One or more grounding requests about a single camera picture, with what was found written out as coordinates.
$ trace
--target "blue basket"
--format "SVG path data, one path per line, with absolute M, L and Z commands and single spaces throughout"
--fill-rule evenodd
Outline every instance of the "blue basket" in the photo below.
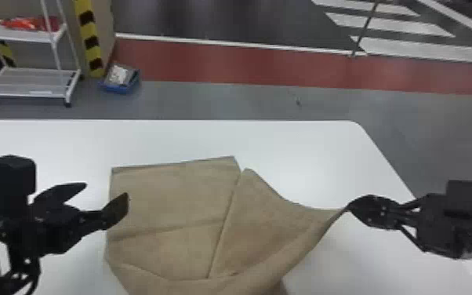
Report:
M 100 88 L 104 89 L 105 91 L 117 94 L 129 94 L 133 91 L 135 85 L 139 83 L 139 70 L 133 74 L 130 83 L 127 86 L 124 85 L 108 85 L 105 84 L 103 80 L 99 81 Z

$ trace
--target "folded fabric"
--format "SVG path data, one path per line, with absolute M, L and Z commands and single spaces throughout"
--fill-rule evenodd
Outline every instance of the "folded fabric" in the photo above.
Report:
M 113 168 L 122 192 L 105 258 L 130 295 L 286 294 L 281 278 L 342 213 L 283 199 L 233 157 Z

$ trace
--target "gray floor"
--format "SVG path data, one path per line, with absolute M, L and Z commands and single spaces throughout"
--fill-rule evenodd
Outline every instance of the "gray floor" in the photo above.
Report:
M 416 196 L 443 191 L 448 179 L 472 180 L 470 96 L 143 82 L 124 97 L 87 80 L 72 109 L 58 100 L 0 100 L 0 118 L 352 120 Z

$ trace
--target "red object on shelf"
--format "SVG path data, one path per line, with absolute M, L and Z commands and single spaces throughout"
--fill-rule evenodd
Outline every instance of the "red object on shelf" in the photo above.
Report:
M 56 16 L 49 17 L 49 23 L 51 24 L 51 31 L 59 30 L 59 18 Z M 25 31 L 48 31 L 48 27 L 45 24 L 45 17 L 15 17 L 7 20 L 0 20 L 0 24 L 4 27 L 15 30 Z

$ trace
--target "white table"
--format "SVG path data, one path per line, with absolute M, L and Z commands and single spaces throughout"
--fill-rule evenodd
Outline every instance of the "white table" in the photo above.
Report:
M 399 202 L 412 195 L 365 131 L 352 122 L 0 121 L 0 155 L 38 165 L 38 190 L 85 181 L 70 201 L 97 209 L 111 167 L 235 155 L 281 195 L 319 208 L 365 194 Z M 125 291 L 103 261 L 104 233 L 42 260 L 36 294 L 117 295 Z M 461 262 L 421 253 L 398 232 L 342 217 L 285 278 L 289 294 L 472 295 Z

